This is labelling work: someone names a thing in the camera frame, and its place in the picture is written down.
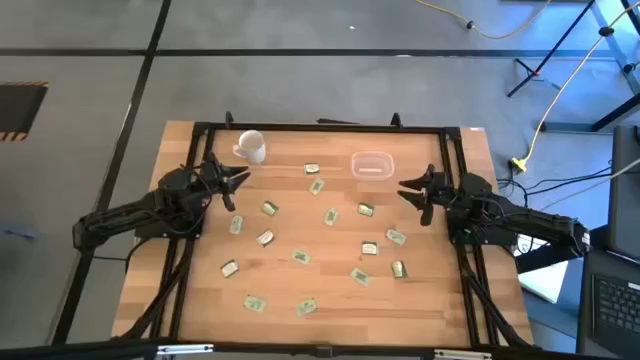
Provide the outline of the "white sheet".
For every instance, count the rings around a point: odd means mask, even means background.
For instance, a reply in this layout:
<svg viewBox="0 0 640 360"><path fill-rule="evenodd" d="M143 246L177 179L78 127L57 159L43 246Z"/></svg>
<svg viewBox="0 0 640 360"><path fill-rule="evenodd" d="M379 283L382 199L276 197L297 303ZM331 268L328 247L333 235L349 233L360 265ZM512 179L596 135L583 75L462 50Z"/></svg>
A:
<svg viewBox="0 0 640 360"><path fill-rule="evenodd" d="M519 274L518 280L524 289L551 304L556 304L567 267L567 261L556 263L545 268Z"/></svg>

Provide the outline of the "white patterned mug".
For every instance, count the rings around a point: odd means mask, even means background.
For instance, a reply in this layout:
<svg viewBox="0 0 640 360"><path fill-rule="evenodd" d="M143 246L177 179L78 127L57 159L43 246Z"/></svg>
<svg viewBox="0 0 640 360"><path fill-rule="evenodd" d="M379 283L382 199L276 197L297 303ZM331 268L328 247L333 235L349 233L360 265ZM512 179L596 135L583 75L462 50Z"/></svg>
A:
<svg viewBox="0 0 640 360"><path fill-rule="evenodd" d="M245 131L240 135L238 143L233 146L232 152L251 164L261 164L266 158L264 136L256 130Z"/></svg>

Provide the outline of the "black aluminium table frame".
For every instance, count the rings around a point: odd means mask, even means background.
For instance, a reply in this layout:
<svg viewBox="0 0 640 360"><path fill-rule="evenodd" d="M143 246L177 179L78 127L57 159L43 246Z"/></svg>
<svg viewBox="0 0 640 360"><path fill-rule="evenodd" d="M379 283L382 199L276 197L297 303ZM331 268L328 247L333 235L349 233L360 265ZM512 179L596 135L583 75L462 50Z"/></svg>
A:
<svg viewBox="0 0 640 360"><path fill-rule="evenodd" d="M168 299L163 335L246 351L301 345L335 353L341 345L375 351L412 347L462 347L489 339L480 303L462 287L458 253L449 240L446 215L436 208L430 226L398 195L399 182L420 176L429 164L456 181L462 171L493 180L494 165L483 130L459 131L363 125L263 124L266 158L252 166L236 191L240 234L229 232L233 215L220 200L207 212L193 242L154 239L132 256L112 331L121 335L143 314L183 250L192 254L185 283ZM394 174L382 181L356 179L351 157L379 151L394 159ZM305 174L306 163L320 172ZM318 195L309 192L325 181ZM274 216L261 208L279 207ZM375 207L360 215L359 203ZM328 209L339 215L323 223ZM275 239L262 247L256 237L270 229ZM399 246L386 238L395 229L407 238ZM361 244L376 242L378 255L363 255ZM292 259L295 249L311 261ZM224 278L221 266L236 260L239 271ZM401 260L406 278L393 277ZM367 287L350 278L353 268L370 277ZM247 295L263 299L263 312L247 310ZM296 306L314 298L317 310L298 316Z"/></svg>

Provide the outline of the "black side table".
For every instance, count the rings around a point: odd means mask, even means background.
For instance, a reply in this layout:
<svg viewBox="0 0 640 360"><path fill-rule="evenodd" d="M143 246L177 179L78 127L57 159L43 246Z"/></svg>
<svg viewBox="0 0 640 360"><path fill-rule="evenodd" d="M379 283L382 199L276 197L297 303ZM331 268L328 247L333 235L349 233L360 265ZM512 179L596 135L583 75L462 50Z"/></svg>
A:
<svg viewBox="0 0 640 360"><path fill-rule="evenodd" d="M640 285L640 262L612 251L608 245L608 237L607 226L591 231L591 251L585 255L583 262L576 351L607 360L625 360L600 346L593 337L592 277L601 274Z"/></svg>

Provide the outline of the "clear plastic container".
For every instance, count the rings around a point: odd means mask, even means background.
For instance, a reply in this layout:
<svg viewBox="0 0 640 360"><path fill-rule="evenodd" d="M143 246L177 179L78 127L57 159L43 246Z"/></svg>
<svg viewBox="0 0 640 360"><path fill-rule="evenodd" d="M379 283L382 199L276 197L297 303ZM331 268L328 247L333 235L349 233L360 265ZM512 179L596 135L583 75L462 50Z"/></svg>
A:
<svg viewBox="0 0 640 360"><path fill-rule="evenodd" d="M356 179L382 181L395 172L393 157L385 152L362 151L351 157L351 171Z"/></svg>

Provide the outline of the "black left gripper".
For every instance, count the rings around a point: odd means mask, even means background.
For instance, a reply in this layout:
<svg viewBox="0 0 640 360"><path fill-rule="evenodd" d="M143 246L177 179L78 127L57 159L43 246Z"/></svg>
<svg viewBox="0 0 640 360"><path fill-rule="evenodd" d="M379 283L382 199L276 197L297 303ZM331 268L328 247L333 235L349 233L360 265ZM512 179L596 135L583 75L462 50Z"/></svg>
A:
<svg viewBox="0 0 640 360"><path fill-rule="evenodd" d="M249 168L247 166L224 165L214 152L210 152L208 156L210 162L200 163L200 176L206 183L209 192L211 194L221 194L226 210L234 212L236 207L231 196L241 186L242 182L231 179L248 178Z"/></svg>

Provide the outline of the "grey computer screen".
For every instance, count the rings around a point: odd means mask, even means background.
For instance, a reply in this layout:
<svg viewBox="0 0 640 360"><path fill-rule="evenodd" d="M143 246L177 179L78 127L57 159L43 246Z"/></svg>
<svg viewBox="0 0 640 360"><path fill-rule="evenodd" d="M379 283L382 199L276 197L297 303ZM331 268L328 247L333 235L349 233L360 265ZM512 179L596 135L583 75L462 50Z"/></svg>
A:
<svg viewBox="0 0 640 360"><path fill-rule="evenodd" d="M636 160L638 163L610 182L609 248L640 259L640 127L615 128L613 172Z"/></svg>

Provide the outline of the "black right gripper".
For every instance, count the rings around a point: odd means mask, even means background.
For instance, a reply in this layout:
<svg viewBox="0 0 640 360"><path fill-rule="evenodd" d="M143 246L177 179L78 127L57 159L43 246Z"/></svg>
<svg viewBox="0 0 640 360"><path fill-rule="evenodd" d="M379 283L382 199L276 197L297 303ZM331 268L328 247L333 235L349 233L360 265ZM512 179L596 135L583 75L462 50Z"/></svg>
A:
<svg viewBox="0 0 640 360"><path fill-rule="evenodd" d="M430 225L433 219L433 204L451 205L457 199L457 191L447 181L443 172L433 174L433 165L429 164L423 175L415 179L402 180L399 185L409 189L426 189L431 184L431 200L427 194L403 190L398 195L421 212L420 224Z"/></svg>

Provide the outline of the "black laptop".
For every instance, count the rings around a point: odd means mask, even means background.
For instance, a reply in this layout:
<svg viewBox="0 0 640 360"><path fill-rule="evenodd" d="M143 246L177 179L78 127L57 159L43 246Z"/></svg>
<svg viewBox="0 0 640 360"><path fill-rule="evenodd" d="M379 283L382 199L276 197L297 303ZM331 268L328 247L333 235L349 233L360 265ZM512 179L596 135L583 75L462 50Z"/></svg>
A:
<svg viewBox="0 0 640 360"><path fill-rule="evenodd" d="M640 360L640 285L595 274L591 294L595 341L625 360Z"/></svg>

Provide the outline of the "black hazard-striped floor mat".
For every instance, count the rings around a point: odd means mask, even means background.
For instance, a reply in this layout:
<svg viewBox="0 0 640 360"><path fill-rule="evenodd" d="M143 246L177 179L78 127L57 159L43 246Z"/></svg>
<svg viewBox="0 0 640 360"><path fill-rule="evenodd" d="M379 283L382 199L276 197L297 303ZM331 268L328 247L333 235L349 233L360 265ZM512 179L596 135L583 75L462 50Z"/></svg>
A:
<svg viewBox="0 0 640 360"><path fill-rule="evenodd" d="M28 137L48 88L47 82L0 82L0 142Z"/></svg>

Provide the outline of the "black-legged desk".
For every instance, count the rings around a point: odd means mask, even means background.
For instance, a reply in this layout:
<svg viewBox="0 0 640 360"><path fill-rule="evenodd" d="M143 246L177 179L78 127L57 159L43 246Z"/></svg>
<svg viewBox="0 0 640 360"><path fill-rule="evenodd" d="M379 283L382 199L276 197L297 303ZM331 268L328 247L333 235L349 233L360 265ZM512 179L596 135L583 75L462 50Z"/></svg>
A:
<svg viewBox="0 0 640 360"><path fill-rule="evenodd" d="M624 76L631 88L631 91L633 92L633 96L593 123L545 121L540 127L541 132L585 134L605 133L612 130L615 126L623 124L632 115L640 114L640 10L637 10L636 8L627 10L626 8L631 6L630 0L615 1L619 2L625 9L625 12L619 18L616 18L616 21L623 21L631 24L633 27L632 34L637 38L637 41L634 52L625 52L624 48L621 46L623 33L621 31L616 33L611 32L609 35L604 37L604 41L609 47L609 50L605 53L605 57L611 57L616 61L620 67L621 74ZM533 81L535 78L538 78L543 67L553 56L571 57L569 50L560 51L559 48L588 12L593 13L593 16L601 28L607 25L601 9L596 4L596 0L588 0L583 10L568 26L554 46L545 54L543 60L535 69L530 68L520 58L514 59L519 66L526 70L527 76L506 94L508 98L511 98L522 87Z"/></svg>

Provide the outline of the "silver metal bracket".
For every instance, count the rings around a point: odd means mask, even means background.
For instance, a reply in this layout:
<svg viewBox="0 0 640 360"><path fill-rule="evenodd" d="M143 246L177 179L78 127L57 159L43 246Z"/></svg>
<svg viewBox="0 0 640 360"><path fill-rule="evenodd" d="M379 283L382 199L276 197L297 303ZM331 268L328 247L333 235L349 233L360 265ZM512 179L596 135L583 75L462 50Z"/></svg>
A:
<svg viewBox="0 0 640 360"><path fill-rule="evenodd" d="M453 350L453 349L435 349L433 360L493 360L491 353Z"/></svg>
<svg viewBox="0 0 640 360"><path fill-rule="evenodd" d="M172 344L160 345L157 347L157 356L177 356L212 353L215 347L213 344Z"/></svg>

